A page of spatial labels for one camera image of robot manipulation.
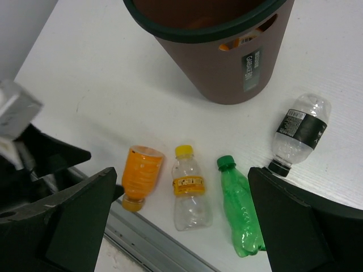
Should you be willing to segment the orange juice bottle front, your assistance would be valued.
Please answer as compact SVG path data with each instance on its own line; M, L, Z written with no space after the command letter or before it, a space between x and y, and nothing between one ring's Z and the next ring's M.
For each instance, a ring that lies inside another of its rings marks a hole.
M164 154L153 148L130 147L121 180L124 209L134 213L143 208L146 198L156 186L163 159Z

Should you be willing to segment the clear bottle yellow cap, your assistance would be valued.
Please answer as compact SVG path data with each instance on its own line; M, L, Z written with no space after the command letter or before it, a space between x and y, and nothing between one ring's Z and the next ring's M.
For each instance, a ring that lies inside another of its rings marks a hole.
M175 159L171 170L175 228L190 231L211 226L213 214L206 195L205 179L192 146L178 146Z

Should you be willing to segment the orange bottle barcode label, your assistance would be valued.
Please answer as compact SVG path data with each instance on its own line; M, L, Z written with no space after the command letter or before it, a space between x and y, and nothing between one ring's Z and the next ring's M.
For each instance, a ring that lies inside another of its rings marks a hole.
M254 30L250 31L249 33L238 37L236 39L234 39L233 41L229 41L225 44L221 44L219 46L219 50L221 51L228 51L234 48L237 48L245 43L248 43L250 41L252 41L253 39L259 37L261 34L263 33L263 30L259 27L259 28L255 28Z

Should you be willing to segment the green plastic bottle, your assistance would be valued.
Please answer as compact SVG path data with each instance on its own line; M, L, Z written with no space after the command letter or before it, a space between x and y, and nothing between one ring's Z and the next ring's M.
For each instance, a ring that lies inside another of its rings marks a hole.
M223 209L237 255L243 258L265 251L248 178L236 169L231 155L218 158L217 166L221 172Z

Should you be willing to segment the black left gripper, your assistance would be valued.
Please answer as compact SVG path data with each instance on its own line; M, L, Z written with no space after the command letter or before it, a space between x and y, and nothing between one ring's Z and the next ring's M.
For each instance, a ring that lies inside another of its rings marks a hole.
M91 153L32 124L21 142L32 156L28 166L16 169L1 156L1 271L94 271L116 170L105 168L56 193L54 173Z

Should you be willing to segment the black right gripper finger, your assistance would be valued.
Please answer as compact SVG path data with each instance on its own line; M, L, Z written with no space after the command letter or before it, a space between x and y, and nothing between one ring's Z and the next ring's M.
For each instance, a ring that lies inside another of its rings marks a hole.
M248 180L272 271L362 271L362 210L252 167Z

